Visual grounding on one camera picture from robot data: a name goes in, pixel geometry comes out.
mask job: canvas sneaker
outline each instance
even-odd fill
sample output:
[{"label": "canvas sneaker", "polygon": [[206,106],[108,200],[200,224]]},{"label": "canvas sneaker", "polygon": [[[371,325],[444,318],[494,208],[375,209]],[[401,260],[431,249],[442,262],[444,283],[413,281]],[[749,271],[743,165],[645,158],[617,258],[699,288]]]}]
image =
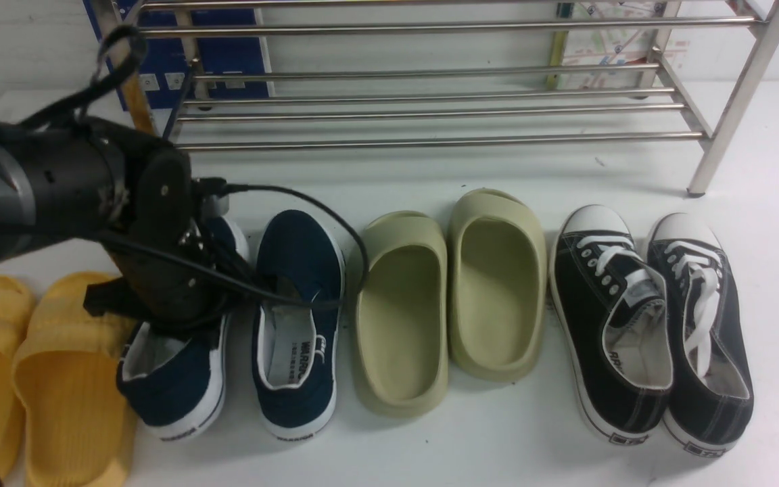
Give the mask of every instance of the canvas sneaker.
[{"label": "canvas sneaker", "polygon": [[605,206],[569,216],[550,270],[582,416],[613,444],[643,443],[661,420],[673,380],[663,278]]},{"label": "canvas sneaker", "polygon": [[[220,216],[206,223],[214,240],[248,258],[245,235],[232,220]],[[121,394],[161,441],[195,437],[212,425],[225,404],[225,342],[231,321],[182,339],[156,333],[149,323],[135,327],[118,364]]]},{"label": "canvas sneaker", "polygon": [[[266,226],[256,269],[282,296],[321,302],[344,295],[341,250],[318,221],[299,210],[282,212]],[[333,416],[340,317],[340,309],[266,303],[256,313],[254,386],[264,425],[279,440],[309,440]]]},{"label": "canvas sneaker", "polygon": [[753,413],[753,385],[729,259],[711,230],[684,213],[652,230],[647,261],[665,277],[674,388],[663,422],[684,450],[720,457]]}]

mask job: metal shoe rack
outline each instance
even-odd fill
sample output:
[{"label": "metal shoe rack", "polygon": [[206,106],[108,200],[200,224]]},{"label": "metal shoe rack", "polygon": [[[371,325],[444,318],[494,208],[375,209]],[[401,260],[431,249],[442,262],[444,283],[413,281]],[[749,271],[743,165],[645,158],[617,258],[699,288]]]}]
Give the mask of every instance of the metal shoe rack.
[{"label": "metal shoe rack", "polygon": [[[446,139],[371,139],[370,141],[290,141],[290,142],[235,142],[182,144],[189,152],[223,151],[293,151],[345,148],[403,148],[403,147],[477,147],[479,145],[537,145],[557,143],[590,142],[640,142],[640,141],[696,141],[705,155],[696,169],[687,191],[690,196],[705,194],[720,161],[738,129],[755,90],[759,86],[766,68],[779,44],[779,0],[775,0],[768,14],[760,9],[755,0],[726,0],[734,15],[689,18],[678,16],[681,2],[665,3],[662,18],[621,18],[597,20],[556,19],[541,22],[405,22],[405,24],[334,24],[334,25],[261,25],[248,27],[194,27],[191,25],[191,10],[203,9],[289,9],[296,7],[347,7],[347,6],[407,6],[463,5],[474,3],[556,3],[554,0],[142,0],[121,19],[114,0],[91,0],[100,19],[102,31],[110,30],[118,22],[130,22],[139,26],[142,13],[167,10],[176,12],[176,27],[143,27],[149,38],[179,38],[185,55],[191,59],[191,69],[183,83],[183,96],[173,109],[164,129],[169,137],[180,124],[195,123],[247,123],[279,121],[374,121],[374,120],[431,120],[470,117],[546,116],[581,114],[650,113],[657,111],[680,112],[686,121],[687,130],[680,132],[639,133],[568,133],[568,135],[524,135],[506,137],[457,137]],[[404,34],[485,33],[495,31],[568,31],[606,30],[607,28],[636,28],[655,30],[655,41],[645,64],[621,66],[565,66],[565,67],[523,67],[523,68],[480,68],[480,69],[435,69],[422,71],[367,71],[367,72],[319,72],[319,73],[270,73],[249,74],[204,74],[197,49],[198,37],[296,37],[296,36],[403,36]],[[664,51],[671,30],[674,28],[748,28],[755,37],[755,45],[748,56],[744,69],[730,100],[720,117],[716,129],[712,129],[690,98],[689,93],[675,74],[674,68],[665,59]],[[516,91],[491,93],[430,93],[429,95],[344,95],[344,96],[285,96],[269,99],[208,99],[207,83],[225,81],[289,81],[289,80],[402,80],[426,78],[464,78],[503,76],[510,74],[547,75],[565,73],[598,73],[625,70],[638,72],[639,85],[633,89],[586,89],[559,91]],[[655,87],[655,78],[662,87]],[[195,89],[195,99],[186,99],[185,94]],[[139,83],[132,80],[124,88],[124,98],[132,114],[135,126],[152,131],[149,108]],[[669,103],[634,102],[627,104],[588,104],[597,99],[641,98],[649,95],[671,97]],[[442,103],[442,102],[494,102],[531,101],[532,99],[572,99],[583,101],[584,105],[535,107],[535,108],[470,108],[470,109],[404,109],[376,111],[332,111],[313,112],[307,107],[315,105],[374,105]],[[254,108],[268,106],[304,107],[294,113],[241,114],[195,113],[194,108],[226,107]]]}]

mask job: black canvas sneaker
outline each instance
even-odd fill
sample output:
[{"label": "black canvas sneaker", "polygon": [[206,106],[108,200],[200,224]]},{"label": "black canvas sneaker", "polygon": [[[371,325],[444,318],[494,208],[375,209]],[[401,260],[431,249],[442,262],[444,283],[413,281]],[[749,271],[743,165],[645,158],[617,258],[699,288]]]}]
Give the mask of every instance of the black canvas sneaker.
[{"label": "black canvas sneaker", "polygon": [[729,260],[701,221],[666,216],[652,230],[647,261],[667,281],[674,388],[664,423],[684,450],[720,457],[753,413],[753,386]]},{"label": "black canvas sneaker", "polygon": [[643,443],[661,420],[673,380],[663,278],[605,206],[569,216],[550,268],[582,416],[613,444]]}]

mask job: white toe cap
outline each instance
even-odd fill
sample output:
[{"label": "white toe cap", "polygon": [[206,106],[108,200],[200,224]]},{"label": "white toe cap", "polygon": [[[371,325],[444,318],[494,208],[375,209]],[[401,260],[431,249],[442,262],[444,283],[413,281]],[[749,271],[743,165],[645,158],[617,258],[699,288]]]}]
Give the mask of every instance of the white toe cap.
[{"label": "white toe cap", "polygon": [[659,222],[652,240],[698,240],[720,248],[714,232],[700,218],[687,213],[673,213]]},{"label": "white toe cap", "polygon": [[576,210],[563,227],[564,232],[598,230],[630,233],[630,229],[618,213],[600,204],[591,204]]}]

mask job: map poster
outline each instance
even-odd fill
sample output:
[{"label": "map poster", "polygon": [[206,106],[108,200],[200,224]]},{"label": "map poster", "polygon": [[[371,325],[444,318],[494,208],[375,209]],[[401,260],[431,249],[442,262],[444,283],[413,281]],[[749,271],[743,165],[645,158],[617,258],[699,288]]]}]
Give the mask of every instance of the map poster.
[{"label": "map poster", "polygon": [[[664,2],[577,2],[563,3],[559,15],[575,20],[605,18],[655,18],[662,16]],[[563,55],[560,65],[577,66],[590,64],[643,64],[653,43],[653,30],[634,28],[612,28],[612,30],[573,30],[561,33]],[[667,46],[667,59],[673,66],[680,67],[686,53],[688,41],[671,39]],[[600,72],[560,74],[554,87],[557,89],[617,89],[633,87],[639,80],[639,73]]]}]

